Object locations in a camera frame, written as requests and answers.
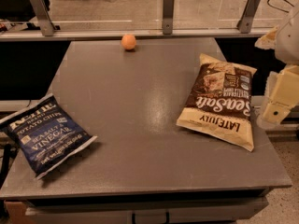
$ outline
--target white robot part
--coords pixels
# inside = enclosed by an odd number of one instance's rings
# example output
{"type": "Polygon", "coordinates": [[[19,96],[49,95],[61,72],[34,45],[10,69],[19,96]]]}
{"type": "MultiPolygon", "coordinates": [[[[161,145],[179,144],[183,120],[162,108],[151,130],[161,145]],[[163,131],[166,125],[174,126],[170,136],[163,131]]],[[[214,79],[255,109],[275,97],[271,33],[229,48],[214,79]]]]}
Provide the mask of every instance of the white robot part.
{"type": "Polygon", "coordinates": [[[276,58],[286,63],[279,73],[270,73],[257,124],[263,129],[278,126],[299,103],[299,3],[278,27],[276,58]]]}

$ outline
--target chip bag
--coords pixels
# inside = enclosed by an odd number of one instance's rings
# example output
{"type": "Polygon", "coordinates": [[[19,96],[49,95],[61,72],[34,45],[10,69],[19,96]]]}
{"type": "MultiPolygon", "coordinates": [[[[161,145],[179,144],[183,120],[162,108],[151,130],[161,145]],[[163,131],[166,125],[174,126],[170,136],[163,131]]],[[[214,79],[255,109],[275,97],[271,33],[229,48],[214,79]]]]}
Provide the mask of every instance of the chip bag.
{"type": "Polygon", "coordinates": [[[60,108],[52,94],[1,119],[0,130],[19,144],[37,179],[96,139],[60,108]]]}
{"type": "Polygon", "coordinates": [[[250,100],[255,72],[255,68],[201,54],[199,75],[177,126],[207,133],[252,151],[250,100]]]}

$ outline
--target orange ball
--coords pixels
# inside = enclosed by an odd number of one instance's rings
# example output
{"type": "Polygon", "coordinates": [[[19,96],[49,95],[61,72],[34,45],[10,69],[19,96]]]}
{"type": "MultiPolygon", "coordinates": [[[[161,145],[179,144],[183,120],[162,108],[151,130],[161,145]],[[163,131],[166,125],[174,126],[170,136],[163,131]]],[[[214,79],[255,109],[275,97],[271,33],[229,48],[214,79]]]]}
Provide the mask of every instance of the orange ball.
{"type": "Polygon", "coordinates": [[[124,35],[121,40],[121,45],[127,50],[134,49],[136,46],[135,36],[131,34],[124,35]]]}

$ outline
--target drawer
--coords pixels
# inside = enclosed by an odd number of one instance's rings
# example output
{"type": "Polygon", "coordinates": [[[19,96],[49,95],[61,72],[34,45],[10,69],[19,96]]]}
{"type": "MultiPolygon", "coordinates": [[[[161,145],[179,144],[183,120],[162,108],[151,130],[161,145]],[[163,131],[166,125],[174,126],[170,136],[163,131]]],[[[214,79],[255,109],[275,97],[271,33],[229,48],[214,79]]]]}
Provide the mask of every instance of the drawer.
{"type": "Polygon", "coordinates": [[[265,197],[192,201],[180,208],[110,210],[97,208],[96,204],[82,206],[28,207],[26,216],[36,224],[161,224],[194,223],[205,221],[234,221],[247,219],[263,210],[265,197]]]}

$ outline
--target desk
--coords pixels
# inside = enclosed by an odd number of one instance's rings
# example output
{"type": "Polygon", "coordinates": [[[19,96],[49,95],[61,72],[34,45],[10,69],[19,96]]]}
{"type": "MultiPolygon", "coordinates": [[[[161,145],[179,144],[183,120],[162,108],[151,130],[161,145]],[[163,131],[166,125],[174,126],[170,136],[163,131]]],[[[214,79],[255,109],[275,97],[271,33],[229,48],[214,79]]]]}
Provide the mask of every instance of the desk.
{"type": "Polygon", "coordinates": [[[72,42],[50,91],[98,139],[39,181],[20,152],[0,197],[30,203],[44,224],[236,220],[265,208],[266,193],[292,182],[254,115],[252,153],[176,126],[201,52],[224,59],[212,38],[138,40],[135,52],[72,42]]]}

